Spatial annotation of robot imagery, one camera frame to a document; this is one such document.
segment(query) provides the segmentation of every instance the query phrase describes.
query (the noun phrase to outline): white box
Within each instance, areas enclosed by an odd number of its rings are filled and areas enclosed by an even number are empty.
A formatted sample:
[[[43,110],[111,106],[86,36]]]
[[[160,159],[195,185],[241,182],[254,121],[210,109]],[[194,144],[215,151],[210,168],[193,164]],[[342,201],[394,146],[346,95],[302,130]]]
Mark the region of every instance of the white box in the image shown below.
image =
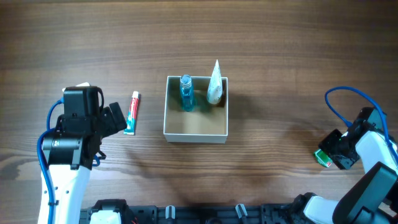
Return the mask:
[[[225,143],[228,137],[228,78],[217,105],[206,100],[210,77],[192,77],[195,109],[182,109],[180,76],[167,77],[163,134],[168,142]]]

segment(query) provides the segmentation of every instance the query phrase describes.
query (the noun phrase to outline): tube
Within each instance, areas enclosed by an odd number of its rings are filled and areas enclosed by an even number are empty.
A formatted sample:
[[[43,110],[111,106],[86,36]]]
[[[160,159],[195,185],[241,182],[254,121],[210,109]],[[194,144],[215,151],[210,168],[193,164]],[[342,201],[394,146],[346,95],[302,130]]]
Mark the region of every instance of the tube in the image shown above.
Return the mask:
[[[139,94],[137,91],[132,93],[130,109],[127,115],[127,128],[123,134],[135,135],[136,133],[136,119],[138,110]]]

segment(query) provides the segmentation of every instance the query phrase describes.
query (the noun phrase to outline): brown tabletop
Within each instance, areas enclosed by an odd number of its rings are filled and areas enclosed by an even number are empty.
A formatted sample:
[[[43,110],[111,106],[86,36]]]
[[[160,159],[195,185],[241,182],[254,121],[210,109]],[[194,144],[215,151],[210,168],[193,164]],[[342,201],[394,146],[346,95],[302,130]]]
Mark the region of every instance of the brown tabletop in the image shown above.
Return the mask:
[[[312,153],[335,128],[324,93],[359,88],[389,115],[398,138],[396,3],[262,1],[5,4],[0,6],[0,223],[35,223],[41,197],[36,142],[61,89],[102,88],[127,115],[142,95],[136,136],[104,139],[82,207],[259,205],[314,192],[338,200],[364,174],[325,169]],[[226,144],[172,144],[163,136],[168,75],[229,81]],[[370,104],[330,96],[349,120]],[[63,112],[55,109],[55,119]]]

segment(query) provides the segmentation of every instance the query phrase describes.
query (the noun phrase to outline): wooden table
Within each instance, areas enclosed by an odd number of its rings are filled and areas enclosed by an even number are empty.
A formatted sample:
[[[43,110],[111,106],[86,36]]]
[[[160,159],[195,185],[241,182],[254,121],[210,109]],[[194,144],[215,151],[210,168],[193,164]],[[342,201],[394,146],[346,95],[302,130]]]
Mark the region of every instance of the wooden table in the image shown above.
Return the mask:
[[[108,158],[91,172],[83,208],[104,198],[160,207],[340,199],[364,172],[360,162],[346,171],[315,162],[318,143],[345,130],[323,95],[365,91],[398,137],[397,13],[394,2],[0,6],[0,223],[37,221],[37,138],[61,89],[82,82],[124,113],[142,94],[137,135],[104,139]],[[216,59],[229,79],[226,144],[167,143],[167,76],[210,76]],[[330,99],[350,120],[370,105],[346,91]]]

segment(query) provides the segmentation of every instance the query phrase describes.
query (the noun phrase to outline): table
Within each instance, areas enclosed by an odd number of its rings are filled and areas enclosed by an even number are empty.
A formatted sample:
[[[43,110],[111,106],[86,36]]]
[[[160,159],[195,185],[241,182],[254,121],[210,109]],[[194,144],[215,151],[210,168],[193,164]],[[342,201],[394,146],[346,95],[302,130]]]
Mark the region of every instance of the table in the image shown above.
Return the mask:
[[[35,223],[40,168],[35,145],[61,89],[102,88],[127,113],[142,94],[136,136],[104,139],[82,207],[259,205],[314,192],[339,200],[364,174],[324,169],[312,153],[345,130],[323,95],[359,88],[389,115],[398,137],[398,17],[391,2],[161,1],[0,6],[0,223]],[[163,137],[168,75],[229,80],[226,144],[172,144]],[[341,91],[331,103],[355,119],[369,106]],[[57,107],[55,119],[62,114]]]

